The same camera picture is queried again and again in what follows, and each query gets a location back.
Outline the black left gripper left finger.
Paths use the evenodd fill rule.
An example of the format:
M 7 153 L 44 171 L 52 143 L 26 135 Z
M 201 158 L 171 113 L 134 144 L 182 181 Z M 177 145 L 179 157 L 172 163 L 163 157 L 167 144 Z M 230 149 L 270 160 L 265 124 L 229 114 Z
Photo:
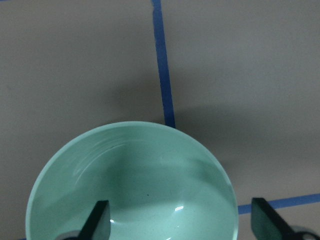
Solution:
M 108 240 L 111 235 L 111 211 L 108 200 L 96 202 L 79 232 L 78 240 Z

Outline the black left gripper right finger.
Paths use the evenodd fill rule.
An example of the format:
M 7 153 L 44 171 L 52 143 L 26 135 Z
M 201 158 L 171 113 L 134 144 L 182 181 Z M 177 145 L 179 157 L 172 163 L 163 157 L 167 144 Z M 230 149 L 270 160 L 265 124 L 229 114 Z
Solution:
M 299 240 L 284 219 L 262 197 L 251 200 L 251 230 L 257 240 Z

